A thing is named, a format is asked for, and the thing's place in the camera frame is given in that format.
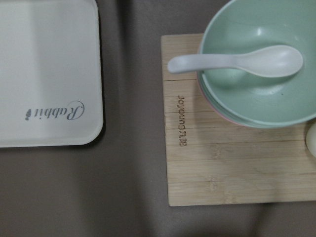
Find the cream rabbit tray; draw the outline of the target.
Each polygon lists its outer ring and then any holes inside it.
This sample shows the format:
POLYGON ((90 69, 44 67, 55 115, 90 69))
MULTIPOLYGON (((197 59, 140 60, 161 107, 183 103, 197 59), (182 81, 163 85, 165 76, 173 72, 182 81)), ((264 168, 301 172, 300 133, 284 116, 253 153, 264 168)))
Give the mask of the cream rabbit tray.
POLYGON ((102 127, 96 1, 1 1, 1 147, 84 145, 102 127))

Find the white ceramic spoon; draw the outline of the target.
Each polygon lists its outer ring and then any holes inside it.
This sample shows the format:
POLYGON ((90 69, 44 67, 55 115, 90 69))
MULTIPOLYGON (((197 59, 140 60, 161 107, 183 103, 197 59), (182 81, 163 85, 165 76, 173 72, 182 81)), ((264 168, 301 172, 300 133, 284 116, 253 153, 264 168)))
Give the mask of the white ceramic spoon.
POLYGON ((274 45, 246 54, 189 54, 172 58, 167 69, 181 74, 211 69, 238 69, 265 78, 280 78, 299 72, 302 54, 287 45, 274 45))

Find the white steamed bun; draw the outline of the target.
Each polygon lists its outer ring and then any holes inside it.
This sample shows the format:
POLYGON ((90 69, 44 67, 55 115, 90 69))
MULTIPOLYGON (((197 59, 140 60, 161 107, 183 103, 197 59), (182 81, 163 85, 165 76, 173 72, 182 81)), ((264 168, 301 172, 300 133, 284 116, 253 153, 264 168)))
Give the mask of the white steamed bun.
POLYGON ((314 123, 306 135, 306 146, 309 152, 316 157, 316 124, 314 123))

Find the green stacked bowls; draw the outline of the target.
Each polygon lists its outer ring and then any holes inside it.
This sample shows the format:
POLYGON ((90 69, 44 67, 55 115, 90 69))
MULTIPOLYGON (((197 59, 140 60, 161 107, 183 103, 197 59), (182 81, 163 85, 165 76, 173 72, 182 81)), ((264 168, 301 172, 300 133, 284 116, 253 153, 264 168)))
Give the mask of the green stacked bowls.
POLYGON ((211 106, 226 119, 255 128, 285 127, 316 116, 316 3, 313 0, 232 0, 210 21, 201 54, 248 54, 275 46, 297 49, 303 65, 275 76, 273 57, 248 58, 262 74, 237 68, 198 72, 198 84, 211 106))

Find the bamboo cutting board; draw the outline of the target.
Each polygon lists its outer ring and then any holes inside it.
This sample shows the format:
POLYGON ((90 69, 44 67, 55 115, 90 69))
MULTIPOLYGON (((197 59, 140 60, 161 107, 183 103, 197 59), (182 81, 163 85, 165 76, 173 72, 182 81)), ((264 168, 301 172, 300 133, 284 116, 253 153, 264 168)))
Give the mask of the bamboo cutting board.
POLYGON ((171 75, 168 60, 195 53, 201 34, 161 37, 168 202, 170 206, 311 201, 316 159, 310 123, 255 129, 221 118, 195 73, 171 75))

